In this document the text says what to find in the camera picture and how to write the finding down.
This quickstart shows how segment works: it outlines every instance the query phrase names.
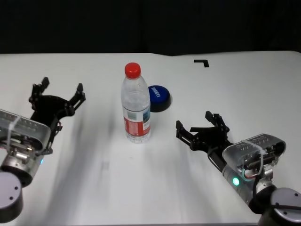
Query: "red bottle label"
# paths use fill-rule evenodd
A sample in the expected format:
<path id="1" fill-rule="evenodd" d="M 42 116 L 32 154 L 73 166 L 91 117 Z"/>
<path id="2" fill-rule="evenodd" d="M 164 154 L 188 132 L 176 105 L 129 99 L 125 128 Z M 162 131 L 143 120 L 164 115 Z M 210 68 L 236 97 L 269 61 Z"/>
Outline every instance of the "red bottle label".
<path id="1" fill-rule="evenodd" d="M 151 129 L 150 116 L 150 107 L 147 107 L 145 110 L 140 112 L 132 112 L 123 108 L 126 132 L 136 137 L 147 134 Z"/>

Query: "white table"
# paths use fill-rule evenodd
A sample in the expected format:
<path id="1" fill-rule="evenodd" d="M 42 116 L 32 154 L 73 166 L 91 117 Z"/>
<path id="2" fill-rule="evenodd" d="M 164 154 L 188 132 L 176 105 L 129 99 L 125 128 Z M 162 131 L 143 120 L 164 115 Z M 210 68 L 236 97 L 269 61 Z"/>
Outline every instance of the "white table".
<path id="1" fill-rule="evenodd" d="M 210 68 L 194 59 L 208 59 Z M 166 111 L 151 114 L 143 145 L 124 134 L 120 86 L 128 62 L 173 96 Z M 187 129 L 211 126 L 207 110 L 221 114 L 233 142 L 263 132 L 283 139 L 274 183 L 301 191 L 300 53 L 0 55 L 0 75 L 0 108 L 26 117 L 32 84 L 44 76 L 45 94 L 69 99 L 82 82 L 87 96 L 62 120 L 54 153 L 24 189 L 23 212 L 4 225 L 257 222 L 206 154 L 175 138 L 176 120 Z"/>

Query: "blue button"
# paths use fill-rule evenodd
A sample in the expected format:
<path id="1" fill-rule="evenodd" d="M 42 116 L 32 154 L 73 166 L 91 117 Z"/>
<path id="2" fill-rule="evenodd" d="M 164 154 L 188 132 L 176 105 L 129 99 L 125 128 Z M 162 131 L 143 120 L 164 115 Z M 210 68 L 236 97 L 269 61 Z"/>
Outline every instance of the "blue button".
<path id="1" fill-rule="evenodd" d="M 150 92 L 150 111 L 161 112 L 171 104 L 169 91 L 163 86 L 149 86 Z"/>

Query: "water bottle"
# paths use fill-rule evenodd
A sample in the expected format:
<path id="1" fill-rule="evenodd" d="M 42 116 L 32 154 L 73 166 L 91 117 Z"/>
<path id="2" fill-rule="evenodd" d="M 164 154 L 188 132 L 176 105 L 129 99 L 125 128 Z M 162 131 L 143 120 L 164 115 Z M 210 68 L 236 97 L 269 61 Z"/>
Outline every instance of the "water bottle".
<path id="1" fill-rule="evenodd" d="M 137 63 L 128 63 L 121 87 L 124 125 L 127 138 L 133 143 L 144 143 L 150 137 L 150 93 Z"/>

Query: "red bottle cap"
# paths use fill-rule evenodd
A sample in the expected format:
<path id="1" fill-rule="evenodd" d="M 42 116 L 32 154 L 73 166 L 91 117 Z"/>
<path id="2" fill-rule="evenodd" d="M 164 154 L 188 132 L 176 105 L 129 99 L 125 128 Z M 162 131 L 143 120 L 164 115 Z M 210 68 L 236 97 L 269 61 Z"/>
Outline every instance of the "red bottle cap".
<path id="1" fill-rule="evenodd" d="M 137 63 L 128 63 L 124 68 L 124 71 L 126 73 L 126 77 L 129 79 L 136 79 L 141 74 L 141 68 Z"/>

